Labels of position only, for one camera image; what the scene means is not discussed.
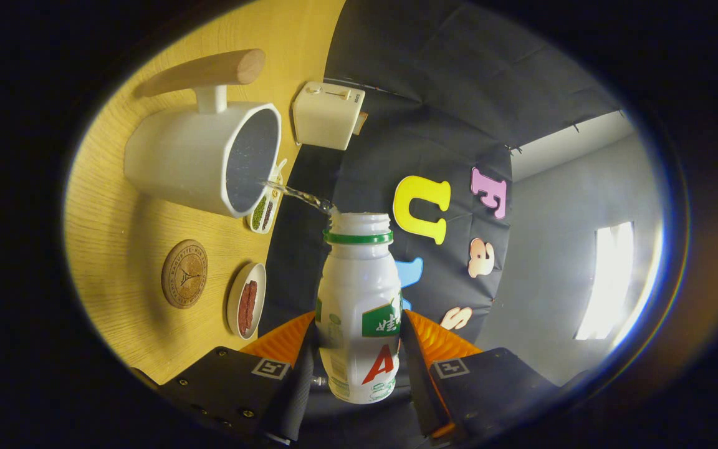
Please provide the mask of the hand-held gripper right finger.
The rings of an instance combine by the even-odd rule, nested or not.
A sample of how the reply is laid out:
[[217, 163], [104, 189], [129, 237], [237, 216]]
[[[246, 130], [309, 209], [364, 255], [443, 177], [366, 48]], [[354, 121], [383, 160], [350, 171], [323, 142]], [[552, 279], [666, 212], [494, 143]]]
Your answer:
[[538, 415], [559, 388], [508, 349], [480, 350], [405, 310], [401, 341], [421, 431], [432, 440], [495, 437]]

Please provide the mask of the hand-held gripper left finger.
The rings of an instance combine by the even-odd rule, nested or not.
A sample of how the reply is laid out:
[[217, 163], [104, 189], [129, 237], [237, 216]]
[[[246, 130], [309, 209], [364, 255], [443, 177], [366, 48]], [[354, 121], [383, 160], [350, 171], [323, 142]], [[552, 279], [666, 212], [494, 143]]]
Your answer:
[[245, 443], [290, 445], [310, 396], [315, 312], [291, 319], [240, 350], [216, 347], [160, 386], [160, 395]]

